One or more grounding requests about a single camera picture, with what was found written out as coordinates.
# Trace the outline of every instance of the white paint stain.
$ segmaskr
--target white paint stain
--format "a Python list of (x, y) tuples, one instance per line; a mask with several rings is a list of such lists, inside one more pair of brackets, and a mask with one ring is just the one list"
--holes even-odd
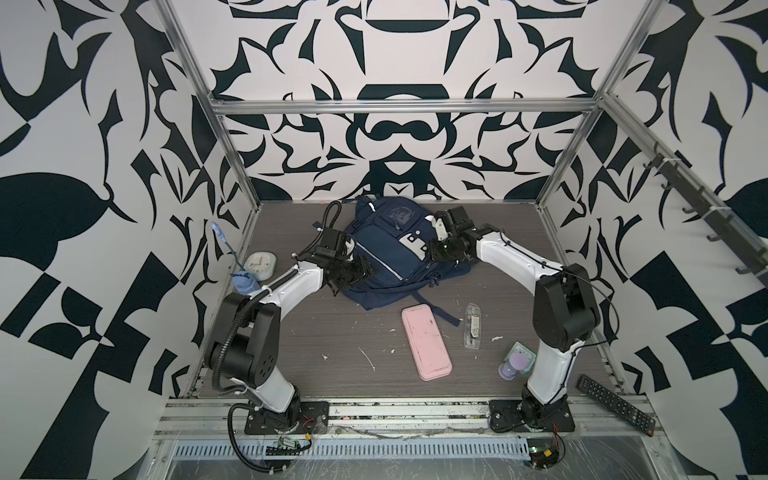
[(370, 359), (370, 358), (368, 358), (368, 356), (367, 356), (367, 355), (366, 355), (366, 360), (368, 360), (368, 363), (370, 363), (370, 364), (371, 364), (371, 368), (372, 368), (372, 369), (373, 369), (373, 371), (375, 372), (375, 371), (376, 371), (376, 367), (375, 367), (375, 366), (373, 366), (373, 362), (371, 362), (371, 359)]

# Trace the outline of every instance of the pink pencil case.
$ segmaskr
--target pink pencil case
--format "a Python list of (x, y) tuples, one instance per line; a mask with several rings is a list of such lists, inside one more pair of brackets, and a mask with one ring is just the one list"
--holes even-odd
[(422, 380), (434, 380), (448, 375), (453, 369), (440, 329), (429, 305), (417, 305), (402, 311), (408, 343)]

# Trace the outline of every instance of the black remote control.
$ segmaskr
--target black remote control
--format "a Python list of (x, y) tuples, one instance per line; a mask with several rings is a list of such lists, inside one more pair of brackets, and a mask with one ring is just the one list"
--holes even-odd
[(643, 432), (649, 437), (654, 436), (654, 426), (656, 420), (649, 415), (642, 413), (634, 408), (629, 402), (624, 401), (620, 396), (595, 382), (586, 375), (581, 375), (576, 383), (576, 388), (597, 400), (606, 409), (611, 410), (630, 425)]

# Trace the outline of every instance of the patterned wall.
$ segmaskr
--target patterned wall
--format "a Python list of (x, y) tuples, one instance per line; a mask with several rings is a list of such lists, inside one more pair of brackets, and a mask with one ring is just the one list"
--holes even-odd
[(578, 112), (231, 115), (263, 200), (535, 200)]
[(250, 212), (151, 3), (0, 4), (0, 191), (2, 476), (135, 475)]
[[(619, 95), (760, 236), (766, 229), (768, 5), (672, 0)], [(768, 474), (768, 290), (603, 114), (548, 205), (568, 260), (621, 312), (604, 324), (694, 471)], [(607, 303), (601, 304), (607, 317)]]
[[(174, 0), (211, 91), (230, 100), (591, 97), (643, 4)], [(240, 116), (229, 125), (265, 200), (532, 200), (575, 116)]]
[(219, 98), (590, 96), (642, 0), (174, 0)]

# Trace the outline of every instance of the backpack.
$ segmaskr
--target backpack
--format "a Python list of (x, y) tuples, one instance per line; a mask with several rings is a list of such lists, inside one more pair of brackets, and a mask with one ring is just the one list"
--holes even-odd
[(469, 272), (466, 262), (433, 262), (427, 245), (437, 237), (425, 219), (432, 212), (404, 197), (359, 197), (355, 220), (344, 230), (355, 240), (354, 253), (370, 260), (376, 274), (342, 293), (370, 310), (413, 296), (434, 314), (458, 326), (459, 320), (429, 303), (417, 290)]

